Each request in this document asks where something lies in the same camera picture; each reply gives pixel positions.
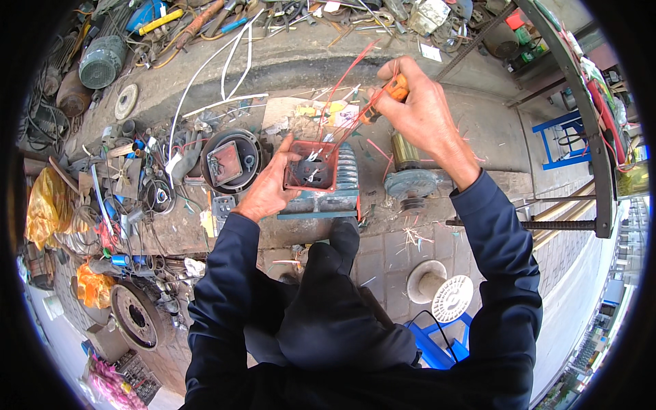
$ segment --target orange plastic bag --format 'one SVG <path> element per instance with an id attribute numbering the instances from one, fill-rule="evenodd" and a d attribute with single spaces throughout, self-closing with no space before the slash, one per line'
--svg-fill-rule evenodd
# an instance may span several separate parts
<path id="1" fill-rule="evenodd" d="M 88 263 L 77 269 L 77 298 L 89 308 L 109 308 L 110 293 L 115 284 L 113 277 L 93 273 Z"/>
<path id="2" fill-rule="evenodd" d="M 44 168 L 30 192 L 25 237 L 34 242 L 39 250 L 48 243 L 54 243 L 52 234 L 73 232 L 73 201 L 75 192 L 52 168 Z M 86 224 L 75 228 L 76 232 L 89 229 Z"/>

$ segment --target blue plastic stool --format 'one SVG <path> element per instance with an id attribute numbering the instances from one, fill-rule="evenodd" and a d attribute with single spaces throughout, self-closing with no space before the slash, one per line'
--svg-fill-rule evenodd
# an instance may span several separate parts
<path id="1" fill-rule="evenodd" d="M 440 325 L 442 326 L 442 330 L 444 330 L 457 321 L 464 323 L 464 335 L 462 336 L 462 342 L 454 340 L 451 348 L 460 361 L 469 356 L 469 350 L 467 350 L 465 346 L 469 339 L 469 326 L 472 324 L 472 317 L 467 313 L 463 313 L 456 320 L 450 321 L 449 323 L 441 323 Z M 451 356 L 451 351 L 448 349 L 446 351 L 442 350 L 442 348 L 430 338 L 431 334 L 440 331 L 440 328 L 436 324 L 432 324 L 431 326 L 422 329 L 416 323 L 412 323 L 408 326 L 408 329 L 410 329 L 415 335 L 415 344 L 417 345 L 417 348 L 422 351 L 421 358 L 431 369 L 448 370 L 455 364 L 455 360 Z"/>
<path id="2" fill-rule="evenodd" d="M 592 160 L 592 155 L 590 150 L 587 148 L 581 148 L 579 150 L 572 149 L 571 143 L 567 144 L 569 146 L 569 152 L 564 153 L 561 157 L 557 158 L 555 161 L 551 158 L 551 150 L 549 144 L 546 140 L 546 135 L 544 130 L 554 127 L 560 127 L 561 130 L 565 133 L 564 136 L 570 136 L 571 134 L 567 131 L 568 129 L 573 129 L 575 134 L 583 134 L 583 120 L 579 111 L 572 111 L 569 114 L 565 114 L 561 117 L 554 118 L 546 123 L 541 123 L 532 128 L 534 133 L 540 132 L 542 135 L 542 142 L 544 144 L 544 149 L 546 150 L 546 158 L 548 163 L 542 165 L 542 169 L 547 171 L 549 169 L 555 169 L 560 167 L 566 167 L 572 164 L 578 164 L 581 162 L 587 162 Z M 583 142 L 587 144 L 587 138 L 583 138 Z"/>

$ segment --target orange screwdriver handle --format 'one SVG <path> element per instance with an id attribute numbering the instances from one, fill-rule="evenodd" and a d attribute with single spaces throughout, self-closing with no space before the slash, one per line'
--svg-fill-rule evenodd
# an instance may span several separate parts
<path id="1" fill-rule="evenodd" d="M 390 93 L 390 96 L 398 102 L 403 102 L 408 97 L 410 89 L 408 88 L 408 81 L 403 74 L 398 74 L 395 80 L 391 81 L 383 89 Z M 371 106 L 366 112 L 365 115 L 361 118 L 361 121 L 364 125 L 371 125 L 376 122 L 380 117 L 380 113 Z"/>

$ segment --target leg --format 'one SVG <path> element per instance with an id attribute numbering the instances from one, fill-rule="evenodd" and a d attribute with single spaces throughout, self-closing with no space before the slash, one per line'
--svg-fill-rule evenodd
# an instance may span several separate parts
<path id="1" fill-rule="evenodd" d="M 280 329 L 285 309 L 298 292 L 298 286 L 286 285 L 257 270 L 251 279 L 253 310 L 244 326 L 246 350 L 258 363 L 289 365 L 280 351 L 276 333 Z"/>
<path id="2" fill-rule="evenodd" d="M 298 295 L 277 334 L 281 351 L 293 365 L 311 370 L 411 364 L 417 352 L 412 332 L 379 323 L 348 276 L 359 243 L 354 221 L 337 221 L 333 228 L 330 245 L 310 248 Z"/>

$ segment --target jacket sleeve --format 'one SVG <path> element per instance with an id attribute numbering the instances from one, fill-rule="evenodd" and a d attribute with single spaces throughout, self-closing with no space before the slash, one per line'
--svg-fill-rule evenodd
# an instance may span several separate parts
<path id="1" fill-rule="evenodd" d="M 487 408 L 527 408 L 543 314 L 533 238 L 485 171 L 451 200 L 487 279 L 480 285 L 483 307 L 470 327 L 470 355 L 452 369 L 476 374 L 474 391 Z"/>
<path id="2" fill-rule="evenodd" d="M 259 234 L 255 222 L 232 213 L 207 257 L 205 277 L 189 305 L 194 324 L 189 328 L 186 402 L 247 370 L 243 328 L 251 311 L 249 272 L 256 270 Z"/>

